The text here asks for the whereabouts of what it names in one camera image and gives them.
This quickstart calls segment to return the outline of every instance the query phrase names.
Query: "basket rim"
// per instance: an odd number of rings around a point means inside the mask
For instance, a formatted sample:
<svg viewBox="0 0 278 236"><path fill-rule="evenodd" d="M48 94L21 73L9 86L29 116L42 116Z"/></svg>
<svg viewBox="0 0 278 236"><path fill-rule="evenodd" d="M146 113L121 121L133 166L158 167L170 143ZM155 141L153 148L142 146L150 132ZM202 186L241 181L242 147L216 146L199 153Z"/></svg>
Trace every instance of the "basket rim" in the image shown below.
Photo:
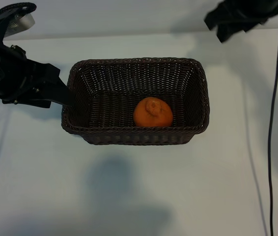
<svg viewBox="0 0 278 236"><path fill-rule="evenodd" d="M203 104L203 111L201 114L201 122L197 126L175 126L175 127L138 127L138 126L107 126L107 127L80 127L75 126L70 122L70 119L68 117L68 107L63 106L62 109L62 119L61 119L61 126L64 130L66 130L69 133L75 133L75 134L112 134L112 133L118 133L118 134L126 134L129 133L128 131L136 131L138 134L142 133L175 133L179 131L180 133L186 133L190 134L191 132L193 134L199 134L205 131L209 124L209 113L210 113L210 106L209 106L209 99L208 99L208 89L207 89L207 81L205 77L205 72L202 68L202 65L199 61L195 59L188 59L188 58L133 58L133 59L88 59L88 60L82 60L74 64L74 66L70 70L69 79L67 86L71 90L73 88L73 80L76 77L77 68L85 65L98 65L98 64L138 64L138 63L196 63L198 65L198 70L204 74L204 77L199 77L199 82L203 85L203 88L201 89L201 102Z"/></svg>

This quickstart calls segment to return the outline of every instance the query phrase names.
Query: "robotic arm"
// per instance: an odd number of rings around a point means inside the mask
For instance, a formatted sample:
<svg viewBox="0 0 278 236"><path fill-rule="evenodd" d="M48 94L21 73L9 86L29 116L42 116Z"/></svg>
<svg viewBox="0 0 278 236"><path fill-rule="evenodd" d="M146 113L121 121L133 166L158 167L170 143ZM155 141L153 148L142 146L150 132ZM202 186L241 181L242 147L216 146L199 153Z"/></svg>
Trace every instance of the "robotic arm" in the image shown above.
<svg viewBox="0 0 278 236"><path fill-rule="evenodd" d="M51 102L71 105L72 94L59 78L58 68L29 60L22 48L8 48L2 42L4 37L33 26L30 13L35 9L33 3L17 3L0 10L0 99L4 104L42 108L49 108Z"/></svg>
<svg viewBox="0 0 278 236"><path fill-rule="evenodd" d="M221 43L233 34L249 31L278 15L278 0L225 0L204 19L209 30L217 27Z"/></svg>

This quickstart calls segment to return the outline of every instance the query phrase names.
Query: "orange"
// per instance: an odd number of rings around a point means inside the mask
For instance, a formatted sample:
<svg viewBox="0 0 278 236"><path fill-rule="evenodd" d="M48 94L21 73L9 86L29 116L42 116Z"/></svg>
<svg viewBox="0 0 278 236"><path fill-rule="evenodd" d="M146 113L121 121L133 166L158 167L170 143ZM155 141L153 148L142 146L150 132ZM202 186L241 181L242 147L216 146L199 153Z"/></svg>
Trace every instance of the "orange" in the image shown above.
<svg viewBox="0 0 278 236"><path fill-rule="evenodd" d="M167 127L172 125L173 113L166 102L156 97L147 97L136 106L134 121L136 126Z"/></svg>

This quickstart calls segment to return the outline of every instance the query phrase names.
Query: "wire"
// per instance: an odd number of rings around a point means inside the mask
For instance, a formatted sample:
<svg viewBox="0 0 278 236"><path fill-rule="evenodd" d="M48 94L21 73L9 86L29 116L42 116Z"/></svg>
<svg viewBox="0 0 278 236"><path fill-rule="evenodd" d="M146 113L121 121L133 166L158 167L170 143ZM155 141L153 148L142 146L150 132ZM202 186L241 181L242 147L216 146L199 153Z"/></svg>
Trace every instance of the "wire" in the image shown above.
<svg viewBox="0 0 278 236"><path fill-rule="evenodd" d="M272 134L272 123L273 123L277 88L278 88L278 56L277 56L275 86L273 89L272 102L271 102L271 115L270 115L269 134L268 134L268 175L269 175L269 190L270 190L270 235L271 236L273 236L273 190L272 190L272 177L271 177L271 134Z"/></svg>

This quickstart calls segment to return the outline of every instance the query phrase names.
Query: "white table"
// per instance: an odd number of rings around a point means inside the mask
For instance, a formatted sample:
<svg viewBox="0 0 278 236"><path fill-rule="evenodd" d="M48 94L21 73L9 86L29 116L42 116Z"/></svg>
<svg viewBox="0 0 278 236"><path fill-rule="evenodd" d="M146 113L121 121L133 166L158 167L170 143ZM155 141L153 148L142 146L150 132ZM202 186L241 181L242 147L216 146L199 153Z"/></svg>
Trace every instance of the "white table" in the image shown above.
<svg viewBox="0 0 278 236"><path fill-rule="evenodd" d="M93 146L49 110L0 101L0 236L264 236L278 30L7 41L61 69L84 59L188 57L204 66L208 129L186 145ZM278 96L273 130L278 235Z"/></svg>

